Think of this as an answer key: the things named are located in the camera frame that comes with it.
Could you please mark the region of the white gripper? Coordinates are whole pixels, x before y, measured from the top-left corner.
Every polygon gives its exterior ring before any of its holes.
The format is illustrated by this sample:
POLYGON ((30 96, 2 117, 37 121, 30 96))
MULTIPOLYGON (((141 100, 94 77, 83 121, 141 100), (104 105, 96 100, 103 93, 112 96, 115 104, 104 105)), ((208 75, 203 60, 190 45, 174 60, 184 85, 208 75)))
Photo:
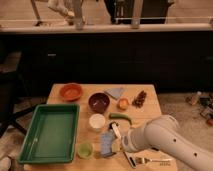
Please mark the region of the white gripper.
MULTIPOLYGON (((115 135, 112 131, 108 131, 106 133, 103 133, 101 135, 100 141, 101 141, 101 156, 106 158, 114 155, 114 152, 112 151, 112 143, 115 140, 115 135)), ((121 145, 124 151, 129 153, 135 153, 137 149, 132 143, 131 140, 131 131, 128 131, 125 135, 121 138, 121 145)))

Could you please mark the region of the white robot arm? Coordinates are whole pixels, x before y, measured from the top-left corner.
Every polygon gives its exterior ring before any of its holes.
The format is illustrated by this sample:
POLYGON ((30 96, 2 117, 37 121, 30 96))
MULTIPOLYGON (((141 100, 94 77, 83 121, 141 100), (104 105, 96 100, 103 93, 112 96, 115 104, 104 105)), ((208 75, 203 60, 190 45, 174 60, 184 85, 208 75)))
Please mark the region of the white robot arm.
POLYGON ((132 153, 147 149, 160 150, 195 169, 213 171, 213 153, 194 145, 178 133, 179 124, 171 115, 161 115, 137 128, 122 134, 116 122, 109 125, 112 136, 117 138, 122 152, 132 168, 136 160, 132 153))

